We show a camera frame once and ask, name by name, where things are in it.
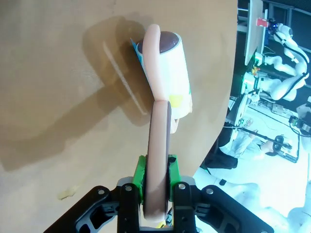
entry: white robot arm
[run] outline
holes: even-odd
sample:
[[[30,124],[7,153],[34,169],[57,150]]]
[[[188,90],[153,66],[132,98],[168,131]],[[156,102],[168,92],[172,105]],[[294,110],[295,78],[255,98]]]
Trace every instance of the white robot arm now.
[[[305,79],[309,77],[308,63],[309,58],[306,53],[298,47],[297,43],[293,40],[292,29],[283,24],[273,24],[269,26],[274,40],[284,46],[284,54],[291,58],[296,63],[295,68],[288,64],[282,63],[280,56],[265,56],[263,54],[255,54],[258,60],[258,66],[261,64],[274,65],[276,70],[285,72],[293,77],[284,81],[278,79],[265,78],[261,80],[257,89],[270,94],[274,100],[285,99],[292,101],[296,97],[297,89],[301,88],[305,83]]]

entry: screw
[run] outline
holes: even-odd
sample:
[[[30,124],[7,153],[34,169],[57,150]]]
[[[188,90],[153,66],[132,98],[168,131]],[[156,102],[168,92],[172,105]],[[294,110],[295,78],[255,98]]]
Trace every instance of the screw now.
[[[183,183],[181,183],[181,184],[178,185],[178,188],[179,188],[179,189],[185,189],[186,186],[185,186]]]
[[[126,186],[126,187],[125,187],[125,190],[126,190],[126,191],[132,191],[132,187],[131,187],[131,186]]]
[[[213,194],[213,193],[214,193],[214,191],[213,191],[211,188],[208,188],[208,189],[206,190],[206,192],[207,192],[207,194]]]

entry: table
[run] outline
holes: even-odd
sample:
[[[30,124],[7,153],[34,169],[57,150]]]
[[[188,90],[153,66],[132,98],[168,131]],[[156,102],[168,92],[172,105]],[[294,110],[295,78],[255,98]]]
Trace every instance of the table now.
[[[151,23],[183,39],[193,113],[170,153],[192,176],[225,120],[236,9],[231,0],[2,2],[0,232],[42,232],[92,187],[134,174],[153,97],[130,38]],[[104,232],[115,229],[114,220]]]

